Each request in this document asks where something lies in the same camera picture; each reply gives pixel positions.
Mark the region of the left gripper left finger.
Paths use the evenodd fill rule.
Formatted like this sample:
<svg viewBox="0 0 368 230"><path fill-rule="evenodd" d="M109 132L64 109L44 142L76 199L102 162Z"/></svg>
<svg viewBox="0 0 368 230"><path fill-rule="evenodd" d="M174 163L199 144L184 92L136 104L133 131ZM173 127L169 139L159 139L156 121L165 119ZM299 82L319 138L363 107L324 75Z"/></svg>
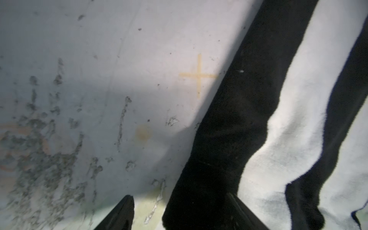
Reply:
<svg viewBox="0 0 368 230"><path fill-rule="evenodd" d="M131 230L134 218L134 198L126 195L94 230Z"/></svg>

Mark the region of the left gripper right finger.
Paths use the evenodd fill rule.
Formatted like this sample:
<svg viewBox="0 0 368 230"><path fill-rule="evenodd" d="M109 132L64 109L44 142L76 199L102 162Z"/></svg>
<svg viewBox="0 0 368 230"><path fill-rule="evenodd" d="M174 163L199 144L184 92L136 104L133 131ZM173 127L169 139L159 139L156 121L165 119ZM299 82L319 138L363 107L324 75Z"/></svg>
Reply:
<svg viewBox="0 0 368 230"><path fill-rule="evenodd" d="M232 193L227 193L225 196L224 219L226 230L269 230L269 228Z"/></svg>

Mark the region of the black white striped pillowcase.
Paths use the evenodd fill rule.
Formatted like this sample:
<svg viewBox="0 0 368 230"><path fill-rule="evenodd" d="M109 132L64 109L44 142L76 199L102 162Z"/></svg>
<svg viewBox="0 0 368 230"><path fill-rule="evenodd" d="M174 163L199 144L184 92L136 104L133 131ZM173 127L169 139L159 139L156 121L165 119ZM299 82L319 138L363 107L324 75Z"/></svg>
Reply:
<svg viewBox="0 0 368 230"><path fill-rule="evenodd" d="M367 1L263 1L162 217L225 230L236 195L269 230L360 230L368 203Z"/></svg>

